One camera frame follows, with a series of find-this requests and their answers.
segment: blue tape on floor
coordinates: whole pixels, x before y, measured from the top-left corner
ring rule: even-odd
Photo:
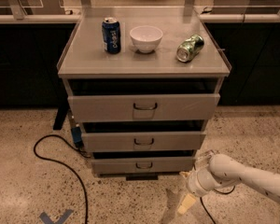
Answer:
[[[39,217],[45,224],[64,224],[64,222],[71,216],[74,211],[71,209],[66,209],[65,213],[59,218],[57,222],[53,222],[47,213],[43,212]]]

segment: terrazzo floor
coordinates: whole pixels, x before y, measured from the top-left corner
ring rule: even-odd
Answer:
[[[72,143],[68,120],[60,131],[52,130],[56,112],[0,110],[0,223],[84,223],[85,202],[77,178],[33,152],[35,142],[50,133]],[[280,106],[219,106],[199,153],[210,148],[280,173]],[[64,161],[81,176],[88,192],[88,223],[212,223],[200,202],[183,216],[176,213],[187,193],[180,175],[150,181],[99,178],[86,159],[55,137],[42,141],[37,152]],[[219,224],[279,223],[280,205],[243,184],[228,196],[211,192],[203,201]]]

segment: soda can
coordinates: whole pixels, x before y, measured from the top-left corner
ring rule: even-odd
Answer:
[[[189,62],[202,50],[203,46],[203,38],[199,35],[192,35],[177,48],[176,57],[180,62]]]
[[[111,54],[119,53],[121,50],[119,21],[116,18],[105,18],[102,23],[102,32],[104,49]]]

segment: power cord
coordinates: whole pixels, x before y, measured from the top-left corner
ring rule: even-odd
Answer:
[[[231,194],[233,191],[235,190],[235,186],[233,186],[232,190],[227,191],[227,192],[222,192],[222,191],[218,191],[216,189],[214,189],[214,192],[220,195],[229,195]],[[207,208],[205,207],[204,203],[203,203],[203,198],[200,198],[200,202],[203,206],[204,211],[206,212],[206,214],[211,218],[211,220],[213,221],[214,224],[216,224],[215,220],[213,219],[212,215],[208,212]]]
[[[56,161],[56,160],[53,160],[53,159],[49,159],[49,158],[45,158],[45,157],[42,157],[40,156],[37,152],[36,152],[36,147],[38,146],[38,144],[43,141],[44,139],[46,138],[49,138],[49,137],[56,137],[56,138],[59,138],[59,139],[62,139],[68,146],[70,146],[70,148],[72,148],[74,151],[78,152],[80,155],[82,155],[84,158],[88,158],[87,156],[85,156],[84,154],[86,152],[83,152],[79,149],[76,149],[74,147],[72,147],[69,142],[67,142],[67,140],[65,140],[63,137],[59,136],[58,134],[48,134],[46,136],[43,136],[42,138],[40,138],[36,143],[35,143],[35,146],[34,146],[34,154],[41,160],[44,160],[44,161],[53,161],[53,162],[57,162],[59,163],[60,165],[63,165],[64,167],[66,167],[67,169],[69,169],[70,171],[72,171],[72,173],[77,177],[77,179],[79,180],[82,188],[83,188],[83,193],[84,193],[84,198],[85,198],[85,221],[84,223],[87,224],[88,223],[88,198],[87,198],[87,191],[86,191],[86,188],[85,188],[85,185],[81,179],[81,177],[78,175],[78,173],[70,166],[68,166],[67,164],[65,164],[64,162],[62,161]]]

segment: white bowl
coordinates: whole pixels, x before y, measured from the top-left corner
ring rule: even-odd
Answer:
[[[133,45],[142,53],[150,53],[161,42],[162,31],[155,26],[137,26],[130,31]]]

